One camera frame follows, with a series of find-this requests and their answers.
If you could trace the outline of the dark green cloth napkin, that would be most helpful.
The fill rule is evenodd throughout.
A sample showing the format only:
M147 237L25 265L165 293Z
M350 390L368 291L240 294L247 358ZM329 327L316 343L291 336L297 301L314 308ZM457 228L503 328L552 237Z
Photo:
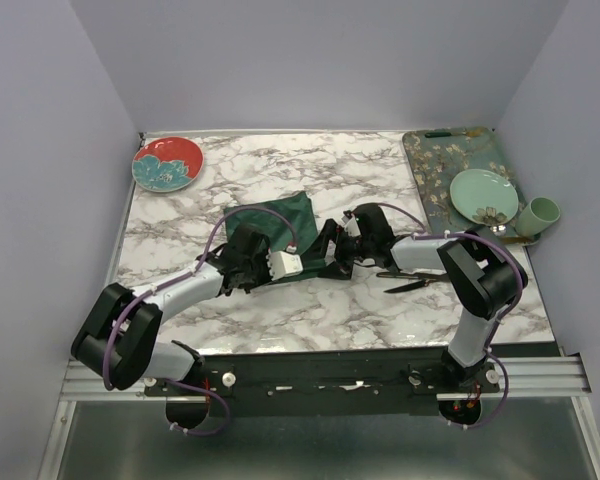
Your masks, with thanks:
M305 191L276 200L257 203L257 206L275 211L284 217L297 234L297 251L304 255L318 239L319 231L313 211L313 204ZM286 224L277 217L263 211L241 211L225 221L225 232L230 239L240 225L249 225L268 236L272 251L283 250L292 242L293 236ZM280 283L299 282L318 277L325 266L323 260L303 260L303 272L299 275L280 280Z

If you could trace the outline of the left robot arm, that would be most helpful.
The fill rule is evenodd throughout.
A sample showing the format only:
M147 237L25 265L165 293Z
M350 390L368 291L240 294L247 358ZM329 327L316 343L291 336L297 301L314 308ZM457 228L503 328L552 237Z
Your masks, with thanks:
M114 389L155 378L167 379L181 395L194 393L202 380L201 356L182 343L159 342L161 325L200 302L266 284L270 245L265 234L241 225L226 244L208 253L200 269L134 289L108 285L78 331L71 355Z

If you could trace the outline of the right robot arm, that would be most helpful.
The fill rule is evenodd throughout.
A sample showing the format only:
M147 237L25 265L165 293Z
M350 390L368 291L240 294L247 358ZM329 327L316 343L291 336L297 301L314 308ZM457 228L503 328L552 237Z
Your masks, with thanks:
M451 284L462 305L460 321L442 354L440 379L460 392L476 380L497 325L520 301L528 284L524 268L492 231L479 226L464 232L398 236L384 214L386 203L367 203L330 219L301 254L306 272L348 280L354 264L369 261L393 275L435 270Z

